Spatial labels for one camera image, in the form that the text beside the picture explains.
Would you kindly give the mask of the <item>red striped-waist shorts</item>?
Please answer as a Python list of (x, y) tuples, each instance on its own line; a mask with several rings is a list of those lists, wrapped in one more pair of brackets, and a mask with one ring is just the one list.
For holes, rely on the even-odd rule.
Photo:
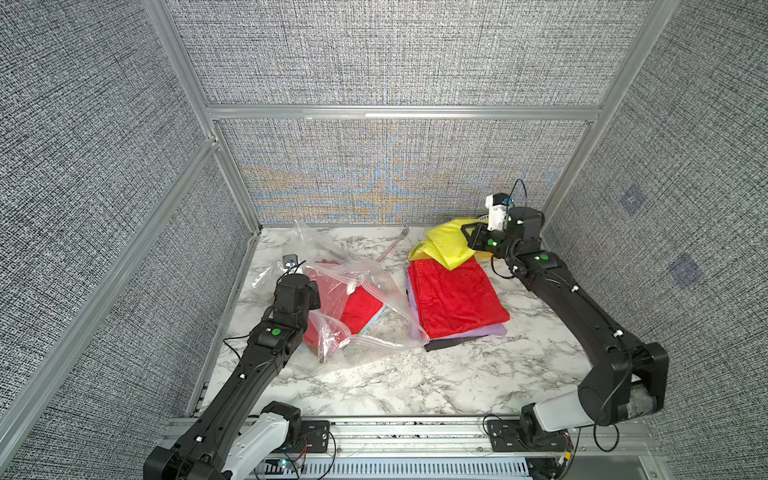
[(429, 339), (505, 323), (502, 306), (486, 272), (472, 257), (454, 270), (437, 261), (411, 261), (407, 268), (418, 305), (419, 325)]

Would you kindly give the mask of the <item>black trousers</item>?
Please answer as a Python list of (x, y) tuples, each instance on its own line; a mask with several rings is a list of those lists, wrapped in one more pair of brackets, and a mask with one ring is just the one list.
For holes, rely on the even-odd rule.
[(424, 350), (427, 352), (432, 352), (451, 348), (474, 340), (478, 340), (478, 337), (433, 339), (424, 346)]

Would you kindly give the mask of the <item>yellow-green shorts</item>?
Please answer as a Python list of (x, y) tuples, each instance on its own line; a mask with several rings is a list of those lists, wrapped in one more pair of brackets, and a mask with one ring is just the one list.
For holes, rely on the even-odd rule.
[(435, 260), (447, 270), (454, 270), (474, 257), (477, 252), (468, 246), (461, 227), (475, 223), (486, 224), (486, 219), (455, 218), (425, 232), (425, 239), (409, 253), (409, 261)]

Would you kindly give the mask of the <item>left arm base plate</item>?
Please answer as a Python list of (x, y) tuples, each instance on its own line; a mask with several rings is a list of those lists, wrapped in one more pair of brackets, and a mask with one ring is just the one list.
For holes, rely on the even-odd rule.
[(282, 433), (282, 443), (271, 451), (278, 453), (326, 453), (330, 440), (331, 423), (327, 420), (302, 420), (299, 426), (287, 420), (277, 422), (277, 432)]

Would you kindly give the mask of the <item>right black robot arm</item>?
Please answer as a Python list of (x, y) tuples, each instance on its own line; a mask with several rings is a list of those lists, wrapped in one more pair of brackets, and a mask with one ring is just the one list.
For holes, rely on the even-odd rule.
[(492, 206), (487, 222), (461, 228), (474, 251), (507, 265), (512, 278), (541, 301), (579, 341), (591, 369), (578, 387), (525, 406), (518, 429), (527, 439), (575, 427), (610, 426), (654, 414), (665, 402), (669, 356), (616, 322), (582, 288), (566, 263), (544, 248), (542, 212)]

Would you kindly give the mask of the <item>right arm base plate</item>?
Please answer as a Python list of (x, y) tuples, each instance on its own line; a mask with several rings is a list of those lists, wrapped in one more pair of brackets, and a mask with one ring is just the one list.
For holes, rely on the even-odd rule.
[(564, 434), (526, 432), (518, 419), (487, 418), (484, 429), (496, 453), (564, 453), (570, 447)]

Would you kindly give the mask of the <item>purple garment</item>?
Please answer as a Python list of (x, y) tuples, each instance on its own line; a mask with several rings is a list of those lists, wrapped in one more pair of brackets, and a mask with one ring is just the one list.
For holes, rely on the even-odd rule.
[[(418, 305), (416, 302), (414, 289), (412, 287), (412, 283), (408, 273), (405, 273), (405, 279), (406, 279), (405, 291), (406, 291), (409, 307), (411, 309), (413, 316), (416, 318), (416, 320), (419, 320)], [(440, 337), (440, 340), (469, 339), (469, 338), (479, 338), (479, 337), (485, 337), (485, 336), (504, 337), (506, 334), (507, 334), (506, 327), (504, 326), (503, 323), (500, 323), (500, 324), (480, 327), (480, 328), (463, 332), (463, 333)]]

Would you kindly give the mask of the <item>clear plastic vacuum bag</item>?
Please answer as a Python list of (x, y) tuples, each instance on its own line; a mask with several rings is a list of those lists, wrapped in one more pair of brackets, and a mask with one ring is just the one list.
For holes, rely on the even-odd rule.
[(284, 257), (297, 256), (299, 272), (316, 282), (321, 302), (289, 363), (301, 372), (353, 368), (419, 349), (429, 336), (408, 300), (408, 245), (398, 226), (267, 228), (244, 297), (260, 308), (271, 303)]

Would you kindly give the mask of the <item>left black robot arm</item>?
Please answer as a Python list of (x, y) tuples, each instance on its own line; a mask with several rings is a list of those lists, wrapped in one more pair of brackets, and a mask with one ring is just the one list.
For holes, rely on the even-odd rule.
[(300, 411), (280, 402), (244, 427), (270, 382), (301, 345), (309, 313), (321, 306), (318, 285), (304, 274), (285, 274), (274, 302), (251, 330), (234, 371), (198, 420), (170, 448), (145, 460), (145, 479), (242, 479), (272, 451), (296, 437)]

